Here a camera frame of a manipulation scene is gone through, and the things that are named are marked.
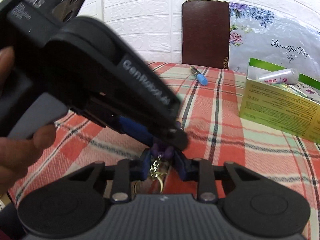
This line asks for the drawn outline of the person's left hand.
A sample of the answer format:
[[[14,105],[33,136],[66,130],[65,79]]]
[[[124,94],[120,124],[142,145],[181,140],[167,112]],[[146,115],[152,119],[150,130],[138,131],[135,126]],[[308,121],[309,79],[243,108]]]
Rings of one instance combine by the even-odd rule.
[[[29,140],[1,138],[1,194],[27,175],[28,168],[39,160],[45,149],[52,146],[55,138],[54,124],[41,127]]]

